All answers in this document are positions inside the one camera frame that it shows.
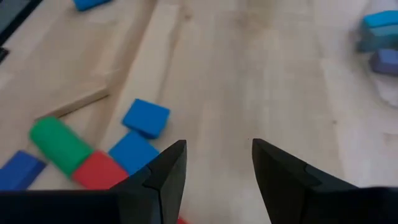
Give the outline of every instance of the red cube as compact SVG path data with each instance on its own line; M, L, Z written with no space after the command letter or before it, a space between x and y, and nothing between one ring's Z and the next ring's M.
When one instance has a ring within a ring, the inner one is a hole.
M110 156L95 151L72 174L72 178L90 190L107 190L128 178L128 173Z
M177 224L188 224L186 221L184 221L181 217L178 218Z

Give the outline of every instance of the black object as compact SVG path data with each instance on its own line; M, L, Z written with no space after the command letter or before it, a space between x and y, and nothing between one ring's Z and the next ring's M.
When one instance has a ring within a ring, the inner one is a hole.
M0 192L0 223L176 224L186 166L179 140L109 190Z
M398 223L398 188L357 188L262 139L252 159L272 224Z
M41 2L42 0L0 1L0 46Z
M10 51L8 51L7 49L0 47L0 64L7 57L9 52Z

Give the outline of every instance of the blue rectangular block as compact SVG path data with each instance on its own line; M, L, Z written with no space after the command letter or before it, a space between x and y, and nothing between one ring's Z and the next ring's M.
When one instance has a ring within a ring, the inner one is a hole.
M398 51L379 49L369 60L372 71L386 75L398 75Z
M144 137L159 137L165 128L170 110L144 100L136 99L122 120L128 128L140 132Z
M79 11L84 11L87 9L91 9L97 5L109 2L111 0L73 0L75 2L76 8Z
M129 175L133 175L148 162L155 159L159 155L159 152L138 132L131 131L109 151L109 155Z
M26 190L44 167L44 162L17 151L0 171L0 190Z

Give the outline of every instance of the teal block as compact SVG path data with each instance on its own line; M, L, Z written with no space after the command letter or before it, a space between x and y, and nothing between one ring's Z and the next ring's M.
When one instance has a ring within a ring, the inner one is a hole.
M389 10L367 15L363 18L363 28L377 28L398 24L398 11Z
M373 52L377 49L398 47L398 25L366 29L358 43L359 52Z

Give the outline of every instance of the blue square block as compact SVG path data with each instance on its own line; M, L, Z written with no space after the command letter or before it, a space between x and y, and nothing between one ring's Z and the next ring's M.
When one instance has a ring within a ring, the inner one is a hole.
M109 2L111 0L73 0L75 2L76 8L79 11L84 11L87 9L91 9L97 5Z
M0 190L26 190L44 167L44 162L18 151L0 171Z
M159 155L159 152L138 132L131 131L109 151L109 155L129 175L133 175L148 162L155 159Z
M122 120L128 128L140 132L144 137L159 137L166 126L170 110L144 100L136 99Z

